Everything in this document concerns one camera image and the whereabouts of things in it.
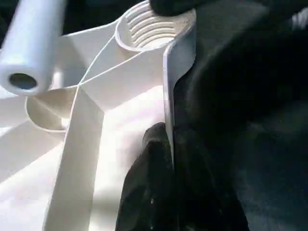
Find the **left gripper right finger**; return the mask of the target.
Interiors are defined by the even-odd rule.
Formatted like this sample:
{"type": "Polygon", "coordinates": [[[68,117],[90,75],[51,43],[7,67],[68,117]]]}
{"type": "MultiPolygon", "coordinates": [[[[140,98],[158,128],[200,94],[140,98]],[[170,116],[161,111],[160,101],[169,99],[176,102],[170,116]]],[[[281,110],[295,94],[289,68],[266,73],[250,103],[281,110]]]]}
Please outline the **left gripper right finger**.
{"type": "Polygon", "coordinates": [[[231,183],[199,134],[188,127],[177,127],[173,143],[180,229],[249,230],[231,183]]]}

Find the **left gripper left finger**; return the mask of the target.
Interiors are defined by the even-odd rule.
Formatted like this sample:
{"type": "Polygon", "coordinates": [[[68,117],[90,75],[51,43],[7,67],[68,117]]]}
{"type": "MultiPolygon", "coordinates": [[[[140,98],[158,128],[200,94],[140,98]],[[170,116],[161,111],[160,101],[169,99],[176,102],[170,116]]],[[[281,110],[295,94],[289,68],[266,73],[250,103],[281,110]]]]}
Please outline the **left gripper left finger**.
{"type": "Polygon", "coordinates": [[[163,122],[147,129],[142,151],[123,184],[115,230],[176,231],[177,202],[171,148],[163,122]]]}

